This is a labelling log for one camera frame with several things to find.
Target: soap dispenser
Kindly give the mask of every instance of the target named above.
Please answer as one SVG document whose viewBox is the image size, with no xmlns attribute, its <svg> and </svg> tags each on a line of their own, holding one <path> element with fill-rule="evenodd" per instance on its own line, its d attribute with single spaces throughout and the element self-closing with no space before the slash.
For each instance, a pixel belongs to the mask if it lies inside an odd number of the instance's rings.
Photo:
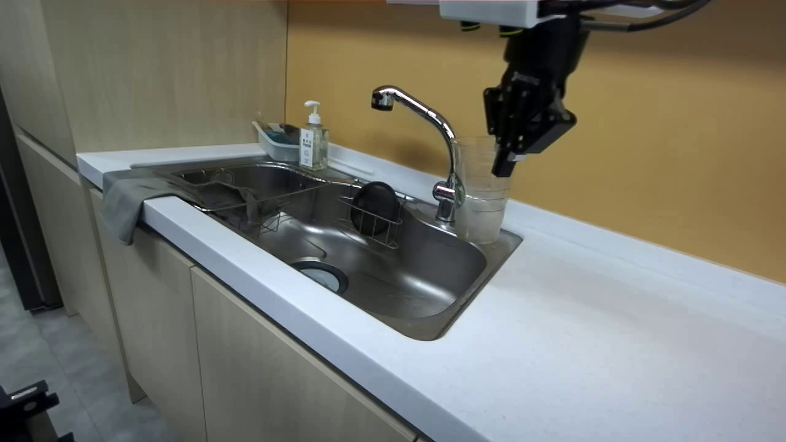
<svg viewBox="0 0 786 442">
<path fill-rule="evenodd" d="M 322 127 L 319 102 L 306 102 L 309 108 L 309 125 L 301 131 L 301 168 L 325 169 L 328 164 L 328 131 Z"/>
</svg>

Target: sink basin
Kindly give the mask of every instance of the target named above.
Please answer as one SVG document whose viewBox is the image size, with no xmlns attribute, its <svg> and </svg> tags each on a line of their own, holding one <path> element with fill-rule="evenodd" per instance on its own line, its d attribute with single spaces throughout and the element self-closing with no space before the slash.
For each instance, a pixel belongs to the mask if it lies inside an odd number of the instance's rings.
<svg viewBox="0 0 786 442">
<path fill-rule="evenodd" d="M 475 247 L 433 227 L 433 207 L 398 196 L 395 218 L 359 212 L 343 173 L 244 164 L 164 173 L 217 222 L 414 339 L 438 339 L 522 243 Z M 359 216 L 379 229 L 365 231 Z"/>
</svg>

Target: faucet spout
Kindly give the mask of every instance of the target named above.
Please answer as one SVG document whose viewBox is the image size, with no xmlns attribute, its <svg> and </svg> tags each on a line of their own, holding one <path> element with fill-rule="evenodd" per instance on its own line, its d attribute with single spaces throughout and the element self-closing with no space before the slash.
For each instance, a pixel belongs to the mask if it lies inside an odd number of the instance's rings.
<svg viewBox="0 0 786 442">
<path fill-rule="evenodd" d="M 449 163 L 448 179 L 436 184 L 433 196 L 440 202 L 438 222 L 443 227 L 454 227 L 454 209 L 465 202 L 462 155 L 459 155 L 458 134 L 452 131 L 452 125 L 448 123 L 448 119 L 443 114 L 426 105 L 424 102 L 419 102 L 415 97 L 406 94 L 398 87 L 379 87 L 372 94 L 372 108 L 376 108 L 376 112 L 393 112 L 395 102 L 403 103 L 406 108 L 411 108 L 424 120 L 429 120 L 433 127 L 438 127 L 438 134 L 446 141 L 448 163 Z"/>
</svg>

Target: plastic cup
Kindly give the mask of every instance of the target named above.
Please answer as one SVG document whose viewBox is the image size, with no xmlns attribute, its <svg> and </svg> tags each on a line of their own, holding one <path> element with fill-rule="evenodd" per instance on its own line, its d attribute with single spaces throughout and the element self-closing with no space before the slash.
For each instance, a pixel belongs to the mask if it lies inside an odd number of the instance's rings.
<svg viewBox="0 0 786 442">
<path fill-rule="evenodd" d="M 510 204 L 510 182 L 491 174 L 496 141 L 459 141 L 465 202 L 458 207 L 458 234 L 473 243 L 494 243 Z"/>
</svg>

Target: white countertop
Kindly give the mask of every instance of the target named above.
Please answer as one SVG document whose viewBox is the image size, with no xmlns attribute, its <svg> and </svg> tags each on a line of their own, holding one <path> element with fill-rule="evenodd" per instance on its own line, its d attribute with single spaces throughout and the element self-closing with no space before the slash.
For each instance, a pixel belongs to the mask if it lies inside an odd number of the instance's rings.
<svg viewBox="0 0 786 442">
<path fill-rule="evenodd" d="M 130 164 L 253 158 L 255 145 L 83 152 Z M 431 196 L 433 178 L 333 150 Z M 168 196 L 145 224 L 433 441 L 786 441 L 786 287 L 518 202 L 518 252 L 438 342 L 408 339 Z"/>
</svg>

